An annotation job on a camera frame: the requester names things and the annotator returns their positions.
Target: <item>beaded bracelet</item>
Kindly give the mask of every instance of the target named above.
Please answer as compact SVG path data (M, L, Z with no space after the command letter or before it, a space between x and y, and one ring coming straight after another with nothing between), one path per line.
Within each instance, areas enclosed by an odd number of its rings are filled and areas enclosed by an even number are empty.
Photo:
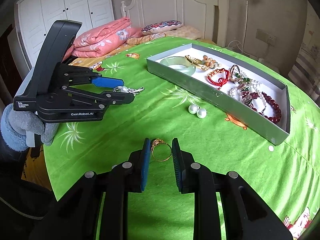
M223 72L226 73L226 78L219 78L219 79L218 79L218 82L215 82L215 81L212 80L212 77L213 77L214 75L216 75L216 74L218 74L218 73L223 73ZM210 72L210 73L208 74L208 80L210 81L211 84L213 84L213 85L215 85L215 86L218 86L218 87L219 87L218 90L220 90L221 87L222 87L225 83L228 82L228 79L229 79L229 71L226 70L226 69L224 69L224 68L216 69L216 70L214 70L214 71L212 71L212 72Z
M276 116L273 117L267 117L266 115L264 115L265 118L269 119L271 122L273 123L278 123L280 122L281 119L281 110L279 108L279 105L276 104L276 102L271 98L271 96L268 96L266 93L262 92L262 95L264 96L265 100L267 101L267 103L269 105L272 106L272 108L276 111Z
M273 123L278 123L280 121L280 119L281 119L281 110L279 108L279 105L276 104L276 102L270 96L268 96L266 93L262 92L261 94L264 97L262 102L263 102L265 107L261 112L259 112L259 114L263 115L265 118L269 119ZM257 109L253 107L252 100L257 99L258 97L261 98L261 96L256 92L249 93L248 91L242 92L241 95L242 95L242 99L244 101L244 104L247 105L248 107L252 108L254 111L257 112ZM266 109L266 102L269 105L271 105L273 107L273 109L276 111L276 116L268 117L268 116L263 114L264 110Z

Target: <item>jewelry box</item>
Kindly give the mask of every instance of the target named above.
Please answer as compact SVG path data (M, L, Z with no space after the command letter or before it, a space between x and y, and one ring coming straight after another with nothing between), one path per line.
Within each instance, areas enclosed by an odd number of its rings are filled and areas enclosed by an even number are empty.
M208 59L214 64L207 63L210 67L204 67ZM147 65L152 74L210 102L274 145L281 144L290 134L287 86L247 62L214 49L187 44L147 58ZM237 67L230 76L234 65ZM247 91L243 91L241 82L236 82L240 76L241 80L253 81L247 82L250 84Z

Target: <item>wardrobe door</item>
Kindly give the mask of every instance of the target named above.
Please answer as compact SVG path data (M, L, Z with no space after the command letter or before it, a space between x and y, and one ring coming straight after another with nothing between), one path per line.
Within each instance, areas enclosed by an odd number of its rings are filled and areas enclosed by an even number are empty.
M47 33L56 20L67 19L64 0L41 0L41 8Z
M113 21L111 0L88 0L93 28Z
M42 43L47 35L41 0L23 0L18 6L20 31L31 66L36 65Z
M77 36L92 29L88 0L64 0L68 20L82 22Z

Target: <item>blue fuzzy glove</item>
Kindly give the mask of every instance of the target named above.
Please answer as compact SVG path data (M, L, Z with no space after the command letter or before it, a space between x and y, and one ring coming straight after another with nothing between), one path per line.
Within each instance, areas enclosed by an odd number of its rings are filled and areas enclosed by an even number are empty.
M4 109L0 130L6 144L21 152L32 146L26 141L27 132L41 135L41 141L49 146L58 126L58 123L43 124L33 112L14 111L13 104L10 104Z

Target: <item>white pearl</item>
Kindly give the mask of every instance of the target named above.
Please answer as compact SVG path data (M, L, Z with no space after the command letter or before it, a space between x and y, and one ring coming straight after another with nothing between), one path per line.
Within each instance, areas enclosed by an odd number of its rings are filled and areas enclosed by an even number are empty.
M207 110L205 110L204 108L200 108L198 111L197 111L197 116L199 118L205 118L207 115Z
M194 104L190 105L188 108L190 114L195 114L198 111L198 109L199 109L199 106Z
M120 88L120 91L121 91L122 93L127 93L127 92L128 92L128 88L127 88L127 87L121 87L121 88Z

